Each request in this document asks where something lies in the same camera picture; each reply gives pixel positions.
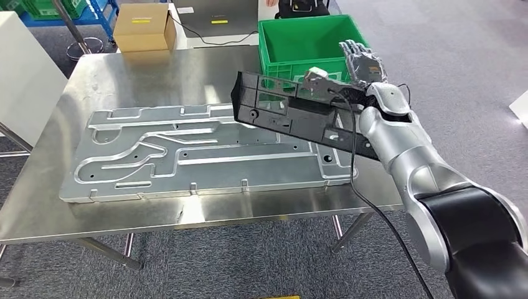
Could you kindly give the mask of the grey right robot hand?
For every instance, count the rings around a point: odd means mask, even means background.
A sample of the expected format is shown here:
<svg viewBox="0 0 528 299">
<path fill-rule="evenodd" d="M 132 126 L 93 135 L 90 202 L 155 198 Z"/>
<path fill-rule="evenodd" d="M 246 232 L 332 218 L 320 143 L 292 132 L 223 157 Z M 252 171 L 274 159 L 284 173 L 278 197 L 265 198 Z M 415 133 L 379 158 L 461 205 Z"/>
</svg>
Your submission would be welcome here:
<svg viewBox="0 0 528 299">
<path fill-rule="evenodd" d="M 339 43 L 344 53 L 351 85 L 366 89 L 374 82 L 387 83 L 383 61 L 363 43 L 348 39 Z"/>
</svg>

